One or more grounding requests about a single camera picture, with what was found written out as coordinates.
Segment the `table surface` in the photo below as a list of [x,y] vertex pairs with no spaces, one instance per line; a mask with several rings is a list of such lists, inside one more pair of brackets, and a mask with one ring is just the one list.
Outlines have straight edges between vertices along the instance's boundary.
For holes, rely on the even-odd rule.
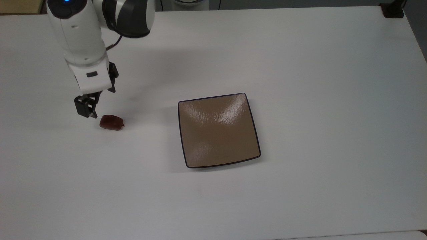
[[[427,229],[427,64],[371,7],[160,12],[77,115],[47,16],[0,17],[0,238],[267,240]],[[117,35],[103,30],[106,45]],[[188,169],[181,100],[244,92],[261,157]]]

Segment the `brown plate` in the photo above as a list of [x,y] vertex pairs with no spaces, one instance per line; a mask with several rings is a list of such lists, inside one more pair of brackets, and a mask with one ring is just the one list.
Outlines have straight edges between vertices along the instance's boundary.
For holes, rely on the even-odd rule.
[[213,167],[261,156],[246,94],[180,101],[179,130],[185,164]]

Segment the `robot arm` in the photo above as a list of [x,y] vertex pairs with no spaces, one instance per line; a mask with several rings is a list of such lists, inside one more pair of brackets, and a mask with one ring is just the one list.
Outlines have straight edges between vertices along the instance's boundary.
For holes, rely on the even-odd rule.
[[65,61],[83,93],[74,100],[77,112],[96,118],[101,92],[115,92],[118,77],[108,60],[100,27],[130,38],[146,36],[154,21],[154,0],[48,0],[47,6]]

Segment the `black cable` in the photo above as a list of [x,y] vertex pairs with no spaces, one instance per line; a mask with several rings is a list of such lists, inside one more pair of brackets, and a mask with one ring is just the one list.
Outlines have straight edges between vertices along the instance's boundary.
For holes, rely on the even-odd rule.
[[113,48],[113,47],[117,46],[117,44],[119,44],[119,42],[120,42],[120,40],[122,39],[122,37],[123,37],[123,36],[122,36],[122,35],[120,35],[119,39],[117,40],[117,42],[116,42],[115,44],[110,45],[110,46],[106,47],[105,49],[108,51],[108,50],[110,50],[111,48]]

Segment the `brown object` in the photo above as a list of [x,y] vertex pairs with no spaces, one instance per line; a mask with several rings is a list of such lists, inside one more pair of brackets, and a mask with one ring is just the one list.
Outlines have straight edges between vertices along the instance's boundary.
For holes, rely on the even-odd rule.
[[0,0],[0,15],[39,14],[43,0]]
[[114,115],[104,115],[99,122],[99,126],[109,130],[121,130],[124,126],[123,119]]
[[261,155],[246,94],[181,101],[178,117],[189,168],[232,164]]

